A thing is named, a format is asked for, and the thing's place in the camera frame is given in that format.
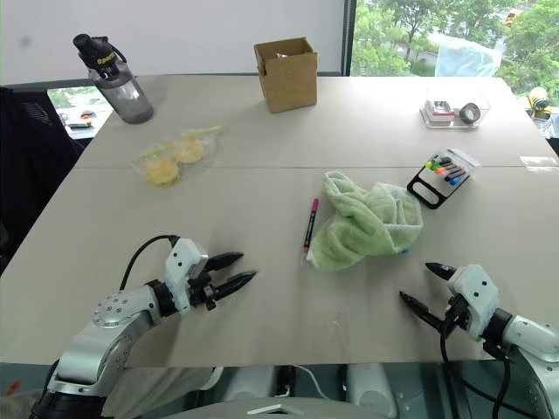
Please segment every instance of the water bottle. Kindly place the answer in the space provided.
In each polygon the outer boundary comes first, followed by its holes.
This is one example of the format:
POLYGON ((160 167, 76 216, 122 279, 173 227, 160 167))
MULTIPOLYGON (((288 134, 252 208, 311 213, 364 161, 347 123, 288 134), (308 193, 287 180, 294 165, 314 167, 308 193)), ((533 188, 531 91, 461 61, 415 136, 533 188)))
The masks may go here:
POLYGON ((79 57, 89 69, 88 76, 117 114, 128 124, 141 124, 154 114, 154 108, 128 68, 122 53, 107 37, 82 33, 73 39, 79 57))

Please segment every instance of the green towel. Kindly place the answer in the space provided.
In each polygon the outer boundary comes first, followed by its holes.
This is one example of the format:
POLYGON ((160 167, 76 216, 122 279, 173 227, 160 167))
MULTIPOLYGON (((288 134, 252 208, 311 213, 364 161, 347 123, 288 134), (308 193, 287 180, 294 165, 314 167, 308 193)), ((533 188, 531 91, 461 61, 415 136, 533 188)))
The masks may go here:
POLYGON ((307 259, 319 269, 339 271, 366 256, 401 253, 423 228, 419 202, 405 188, 377 183, 368 191, 340 172, 327 172, 323 186, 336 214, 311 242, 307 259))

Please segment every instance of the marker set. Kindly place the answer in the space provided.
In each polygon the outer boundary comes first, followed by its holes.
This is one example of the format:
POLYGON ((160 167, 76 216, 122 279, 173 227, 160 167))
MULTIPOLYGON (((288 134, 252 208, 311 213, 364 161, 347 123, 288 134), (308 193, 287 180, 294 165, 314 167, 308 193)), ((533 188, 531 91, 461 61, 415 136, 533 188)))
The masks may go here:
POLYGON ((434 154, 418 171, 408 190, 431 209, 442 205, 481 165, 456 148, 434 154))

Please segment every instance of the white table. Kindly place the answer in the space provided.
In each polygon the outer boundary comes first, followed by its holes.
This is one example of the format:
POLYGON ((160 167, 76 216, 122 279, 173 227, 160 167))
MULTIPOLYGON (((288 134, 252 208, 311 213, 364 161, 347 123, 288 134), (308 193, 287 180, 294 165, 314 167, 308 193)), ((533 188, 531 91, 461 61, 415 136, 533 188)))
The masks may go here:
POLYGON ((140 78, 155 117, 139 126, 112 117, 77 167, 128 167, 183 128, 217 123, 225 132, 216 168, 416 168, 443 147, 461 148, 484 166, 554 155, 502 79, 445 79, 483 90, 491 110, 474 130, 425 127, 419 107, 432 81, 319 78, 316 106, 271 114, 256 76, 140 78))
MULTIPOLYGON (((343 171, 370 188, 405 185, 416 169, 343 171)), ((324 274, 300 265, 312 198, 322 198, 317 227, 333 212, 321 193, 323 173, 212 168, 157 188, 130 168, 75 169, 0 281, 1 361, 58 358, 97 300, 117 289, 135 249, 162 233, 190 237, 211 254, 243 251, 224 276, 259 273, 210 313, 166 319, 140 341, 130 366, 439 361, 436 332, 398 297, 404 290, 443 313, 450 294, 425 261, 482 264, 500 288, 502 308, 557 322, 559 176, 483 168, 440 209, 424 209, 424 232, 410 254, 324 274)), ((162 278, 168 254, 164 242, 149 247, 128 286, 162 278)), ((482 352, 457 331, 449 355, 477 359, 482 352)))

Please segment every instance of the brown cardboard box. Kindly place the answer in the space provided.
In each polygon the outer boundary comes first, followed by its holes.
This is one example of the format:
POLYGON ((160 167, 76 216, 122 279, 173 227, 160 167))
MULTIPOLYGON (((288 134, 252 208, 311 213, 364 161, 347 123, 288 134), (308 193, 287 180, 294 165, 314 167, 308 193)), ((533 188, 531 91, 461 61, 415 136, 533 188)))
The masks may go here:
POLYGON ((316 104, 318 54, 306 38, 254 45, 262 93, 272 113, 316 104), (276 53, 287 57, 278 58, 276 53))

